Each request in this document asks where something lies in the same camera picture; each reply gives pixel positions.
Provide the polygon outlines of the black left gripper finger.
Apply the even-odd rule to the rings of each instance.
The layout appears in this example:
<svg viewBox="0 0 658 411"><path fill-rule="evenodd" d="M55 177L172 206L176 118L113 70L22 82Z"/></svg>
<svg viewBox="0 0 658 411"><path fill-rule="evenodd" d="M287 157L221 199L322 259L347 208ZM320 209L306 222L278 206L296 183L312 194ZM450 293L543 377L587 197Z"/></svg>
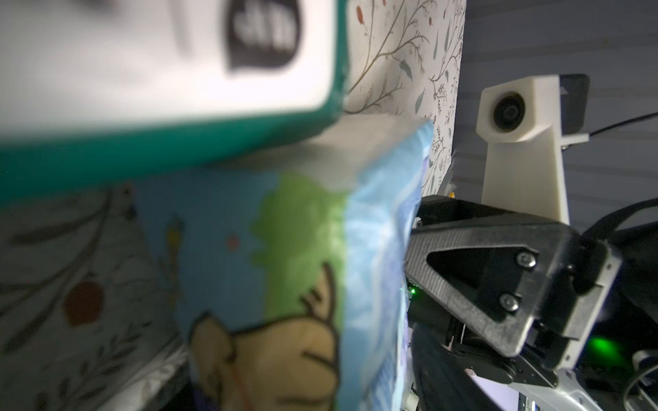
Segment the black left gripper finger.
<svg viewBox="0 0 658 411"><path fill-rule="evenodd" d="M517 356L559 266L577 246L572 227L508 213L414 229L408 279L501 356Z"/></svg>

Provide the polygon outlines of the light blue tissue pack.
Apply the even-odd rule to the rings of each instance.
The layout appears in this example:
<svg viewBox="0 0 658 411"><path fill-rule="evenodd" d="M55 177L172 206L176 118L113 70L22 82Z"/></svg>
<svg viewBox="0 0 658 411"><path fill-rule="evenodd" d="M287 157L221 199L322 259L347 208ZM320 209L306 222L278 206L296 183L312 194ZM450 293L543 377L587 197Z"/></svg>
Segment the light blue tissue pack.
<svg viewBox="0 0 658 411"><path fill-rule="evenodd" d="M135 186L197 410L398 410L404 260L434 138L345 116L317 137Z"/></svg>

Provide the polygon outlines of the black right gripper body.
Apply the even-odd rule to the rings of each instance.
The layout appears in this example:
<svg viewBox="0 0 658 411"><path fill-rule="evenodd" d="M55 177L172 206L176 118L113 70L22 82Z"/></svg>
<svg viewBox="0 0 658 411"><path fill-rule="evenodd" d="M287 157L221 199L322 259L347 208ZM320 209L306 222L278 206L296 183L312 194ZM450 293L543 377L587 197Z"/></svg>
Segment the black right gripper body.
<svg viewBox="0 0 658 411"><path fill-rule="evenodd" d="M627 227L645 200L578 232L521 352L501 356L411 283L411 354L423 410L493 410L476 378L507 385L542 410L657 407L657 225ZM416 229L512 212L424 198Z"/></svg>

